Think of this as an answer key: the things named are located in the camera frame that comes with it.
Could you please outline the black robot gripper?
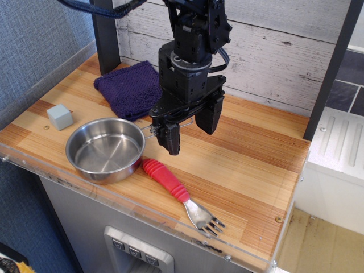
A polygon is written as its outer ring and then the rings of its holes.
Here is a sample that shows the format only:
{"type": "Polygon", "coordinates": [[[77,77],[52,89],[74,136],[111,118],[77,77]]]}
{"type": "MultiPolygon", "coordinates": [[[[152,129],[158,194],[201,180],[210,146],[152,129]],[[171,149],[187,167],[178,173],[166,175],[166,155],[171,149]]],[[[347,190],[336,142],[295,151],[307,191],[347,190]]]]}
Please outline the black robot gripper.
{"type": "Polygon", "coordinates": [[[164,139],[164,148],[170,155],[180,152],[180,126],[186,119],[195,117],[197,126],[212,135],[222,112],[226,81],[223,75],[208,76],[226,69],[226,64],[212,67],[213,56],[204,53],[198,63],[182,59],[175,52],[175,42],[159,49],[159,84],[161,99],[150,110],[156,136],[164,139]]]}

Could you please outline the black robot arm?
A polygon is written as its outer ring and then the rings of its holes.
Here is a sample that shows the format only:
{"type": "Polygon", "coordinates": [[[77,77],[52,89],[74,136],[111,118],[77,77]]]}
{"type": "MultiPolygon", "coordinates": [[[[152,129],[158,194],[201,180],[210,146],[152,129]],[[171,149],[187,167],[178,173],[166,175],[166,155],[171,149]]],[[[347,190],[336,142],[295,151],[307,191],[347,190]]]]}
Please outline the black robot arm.
{"type": "Polygon", "coordinates": [[[224,1],[166,1],[173,41],[159,50],[161,99],[150,110],[159,145],[180,152],[180,124],[195,118],[211,135],[222,112],[225,76],[230,61],[224,45],[232,30],[224,1]]]}

